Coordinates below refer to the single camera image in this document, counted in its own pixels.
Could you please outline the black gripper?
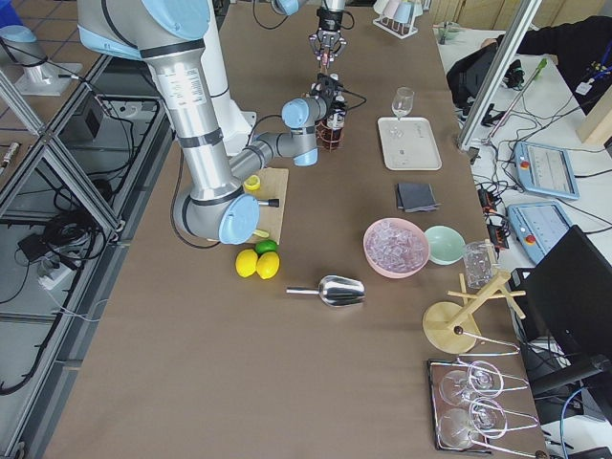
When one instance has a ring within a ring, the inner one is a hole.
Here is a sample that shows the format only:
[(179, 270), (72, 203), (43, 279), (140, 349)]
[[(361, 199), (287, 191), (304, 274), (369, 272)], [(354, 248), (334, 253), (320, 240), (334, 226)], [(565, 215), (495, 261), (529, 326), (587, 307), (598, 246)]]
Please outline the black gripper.
[(317, 10), (318, 28), (316, 33), (309, 35), (309, 44), (317, 65), (322, 65), (323, 45), (331, 44), (331, 62), (335, 62), (344, 52), (347, 41), (340, 32), (342, 10)]

